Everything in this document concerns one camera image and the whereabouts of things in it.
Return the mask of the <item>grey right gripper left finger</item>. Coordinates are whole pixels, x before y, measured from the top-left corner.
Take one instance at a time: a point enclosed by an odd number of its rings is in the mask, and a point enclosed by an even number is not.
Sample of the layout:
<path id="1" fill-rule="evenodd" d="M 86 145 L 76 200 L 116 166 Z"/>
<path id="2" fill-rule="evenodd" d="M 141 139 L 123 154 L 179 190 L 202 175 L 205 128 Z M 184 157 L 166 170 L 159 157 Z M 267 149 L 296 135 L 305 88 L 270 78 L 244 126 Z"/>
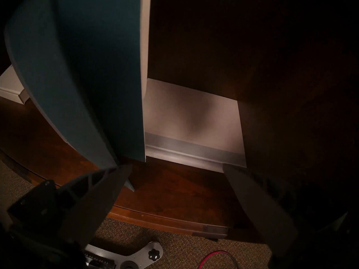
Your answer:
<path id="1" fill-rule="evenodd" d="M 40 243 L 85 247 L 107 217 L 132 165 L 81 175 L 57 188 L 45 180 L 12 204 L 9 230 Z"/>

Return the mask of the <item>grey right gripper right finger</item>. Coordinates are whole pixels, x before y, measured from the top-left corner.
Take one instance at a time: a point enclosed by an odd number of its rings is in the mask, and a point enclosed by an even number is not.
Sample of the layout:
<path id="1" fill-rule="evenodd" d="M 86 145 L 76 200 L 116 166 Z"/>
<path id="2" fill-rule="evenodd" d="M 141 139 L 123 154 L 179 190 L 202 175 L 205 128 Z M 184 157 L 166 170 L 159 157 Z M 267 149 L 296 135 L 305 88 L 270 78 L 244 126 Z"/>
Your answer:
<path id="1" fill-rule="evenodd" d="M 318 186 L 285 181 L 224 164 L 224 174 L 259 235 L 272 251 L 272 261 L 294 261 L 322 233 L 336 232 L 348 211 Z"/>

